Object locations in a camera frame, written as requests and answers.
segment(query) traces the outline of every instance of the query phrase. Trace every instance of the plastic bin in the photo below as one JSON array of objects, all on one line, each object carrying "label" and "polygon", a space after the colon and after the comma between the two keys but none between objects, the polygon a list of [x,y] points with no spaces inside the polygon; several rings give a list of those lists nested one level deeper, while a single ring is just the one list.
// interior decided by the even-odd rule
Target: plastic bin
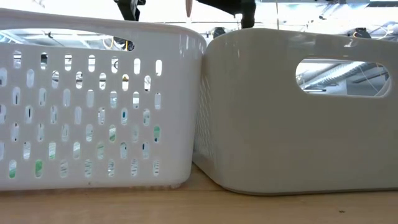
[{"label": "plastic bin", "polygon": [[[298,194],[398,187],[398,44],[269,29],[231,32],[203,58],[193,161],[224,188]],[[304,93],[306,57],[383,64],[380,97]]]},{"label": "plastic bin", "polygon": [[[0,43],[0,190],[176,187],[187,180],[206,48],[201,35],[174,26],[6,9],[0,9],[0,19],[6,21],[1,30],[85,30],[135,44],[132,52],[122,52]],[[20,63],[14,62],[15,51]],[[69,70],[65,55],[72,56]],[[90,55],[96,59],[93,71]],[[99,85],[102,73],[106,86]],[[124,74],[128,90],[122,87]],[[144,88],[146,76],[150,90]],[[133,102],[135,92],[139,101]]]}]

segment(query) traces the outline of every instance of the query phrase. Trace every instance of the wooden surface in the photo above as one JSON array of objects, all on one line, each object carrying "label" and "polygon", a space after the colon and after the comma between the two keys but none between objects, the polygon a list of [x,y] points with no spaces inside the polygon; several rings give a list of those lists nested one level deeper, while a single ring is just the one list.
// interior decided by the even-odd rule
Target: wooden surface
[{"label": "wooden surface", "polygon": [[0,193],[0,223],[398,223],[398,192],[254,197],[223,190],[197,167],[177,190]]}]

